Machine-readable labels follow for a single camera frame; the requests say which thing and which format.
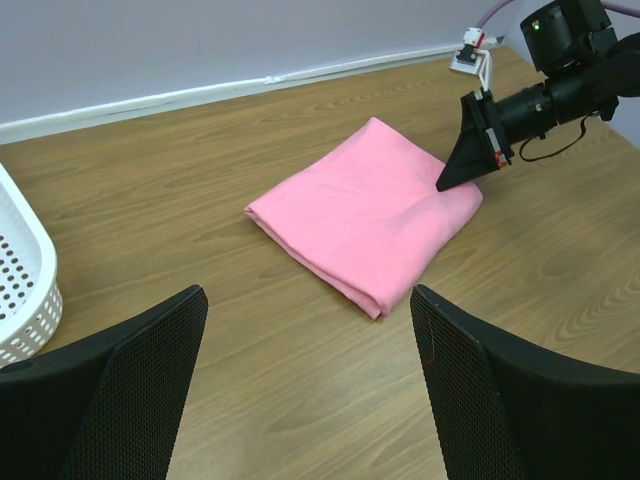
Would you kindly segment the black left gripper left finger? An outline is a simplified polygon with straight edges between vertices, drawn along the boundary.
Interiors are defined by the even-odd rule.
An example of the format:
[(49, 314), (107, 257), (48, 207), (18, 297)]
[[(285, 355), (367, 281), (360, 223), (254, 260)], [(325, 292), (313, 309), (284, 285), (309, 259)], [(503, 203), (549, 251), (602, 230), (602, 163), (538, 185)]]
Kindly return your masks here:
[(192, 285), (3, 368), (2, 478), (166, 478), (207, 314)]

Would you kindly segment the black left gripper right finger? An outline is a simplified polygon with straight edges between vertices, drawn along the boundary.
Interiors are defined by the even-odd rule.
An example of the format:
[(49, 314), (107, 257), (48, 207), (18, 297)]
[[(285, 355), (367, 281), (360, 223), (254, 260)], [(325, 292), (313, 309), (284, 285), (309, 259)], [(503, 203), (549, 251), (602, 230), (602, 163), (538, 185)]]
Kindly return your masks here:
[(638, 478), (638, 374), (533, 344), (424, 285), (410, 310), (448, 478)]

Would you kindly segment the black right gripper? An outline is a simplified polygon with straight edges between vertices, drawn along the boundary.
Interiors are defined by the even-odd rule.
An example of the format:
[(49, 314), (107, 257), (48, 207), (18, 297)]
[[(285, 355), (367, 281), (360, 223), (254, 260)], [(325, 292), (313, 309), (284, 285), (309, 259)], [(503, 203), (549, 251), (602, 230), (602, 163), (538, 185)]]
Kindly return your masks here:
[[(520, 145), (518, 153), (522, 154), (533, 139), (544, 139), (553, 128), (576, 119), (580, 121), (576, 140), (581, 141), (587, 133), (588, 119), (598, 116), (609, 121), (619, 105), (616, 95), (598, 98), (583, 82), (537, 83), (494, 103), (489, 119), (486, 107), (492, 100), (490, 92), (482, 91), (460, 99), (460, 132), (436, 181), (439, 192), (510, 165), (514, 144)], [(486, 134), (490, 127), (500, 146), (496, 154)]]

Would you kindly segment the pink t-shirt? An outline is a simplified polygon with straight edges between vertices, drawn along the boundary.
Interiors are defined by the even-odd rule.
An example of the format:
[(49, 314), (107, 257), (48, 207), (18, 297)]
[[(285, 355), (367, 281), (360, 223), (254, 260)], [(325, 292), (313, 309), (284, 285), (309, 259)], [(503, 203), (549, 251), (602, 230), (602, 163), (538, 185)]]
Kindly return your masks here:
[(473, 183), (438, 192), (443, 169), (442, 161), (372, 117), (245, 212), (293, 259), (377, 319), (481, 205)]

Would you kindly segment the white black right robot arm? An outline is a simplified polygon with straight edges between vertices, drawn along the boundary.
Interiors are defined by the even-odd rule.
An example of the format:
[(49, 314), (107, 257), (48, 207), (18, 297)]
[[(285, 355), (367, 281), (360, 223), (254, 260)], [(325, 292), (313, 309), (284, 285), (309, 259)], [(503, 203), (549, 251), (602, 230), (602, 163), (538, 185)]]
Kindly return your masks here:
[(491, 55), (480, 26), (466, 31), (451, 62), (480, 88), (461, 99), (461, 130), (436, 188), (443, 192), (508, 165), (513, 145), (543, 139), (558, 125), (612, 119), (620, 98), (639, 94), (639, 36), (619, 39), (600, 1), (553, 1), (520, 29), (537, 71), (546, 77), (500, 101), (491, 92)]

